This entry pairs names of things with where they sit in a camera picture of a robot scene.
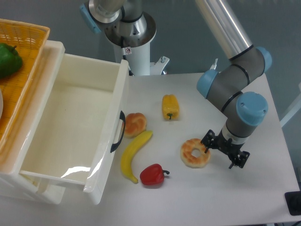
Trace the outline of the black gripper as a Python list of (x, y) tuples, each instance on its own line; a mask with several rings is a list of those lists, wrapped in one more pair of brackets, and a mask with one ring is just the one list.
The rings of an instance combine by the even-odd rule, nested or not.
[(209, 149), (218, 149), (229, 157), (231, 160), (229, 169), (233, 166), (242, 169), (245, 166), (250, 153), (240, 151), (244, 143), (244, 138), (233, 135), (227, 128), (222, 128), (218, 136), (210, 129), (201, 140), (201, 144), (205, 147), (204, 153)]

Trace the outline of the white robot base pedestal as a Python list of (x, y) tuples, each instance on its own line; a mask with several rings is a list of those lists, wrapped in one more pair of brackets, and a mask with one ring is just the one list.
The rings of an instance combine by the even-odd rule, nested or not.
[(161, 75), (170, 58), (161, 56), (158, 61), (151, 61), (151, 42), (156, 36), (154, 19), (143, 12), (134, 22), (118, 21), (105, 29), (105, 35), (112, 44), (115, 61), (127, 60), (135, 76)]

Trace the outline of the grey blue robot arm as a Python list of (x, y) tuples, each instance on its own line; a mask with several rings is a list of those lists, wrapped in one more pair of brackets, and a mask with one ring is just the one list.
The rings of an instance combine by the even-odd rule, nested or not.
[[(241, 147), (268, 111), (262, 95), (243, 89), (271, 67), (272, 58), (265, 48), (253, 46), (227, 2), (198, 0), (196, 5), (230, 61), (221, 72), (213, 64), (197, 82), (199, 93), (227, 117), (220, 133), (209, 130), (201, 143), (227, 155), (232, 166), (242, 168), (250, 154)], [(105, 33), (114, 46), (116, 61), (128, 61), (131, 76), (163, 72), (167, 58), (150, 61), (150, 42), (157, 29), (154, 19), (142, 10), (141, 1), (90, 0), (79, 9), (92, 32)]]

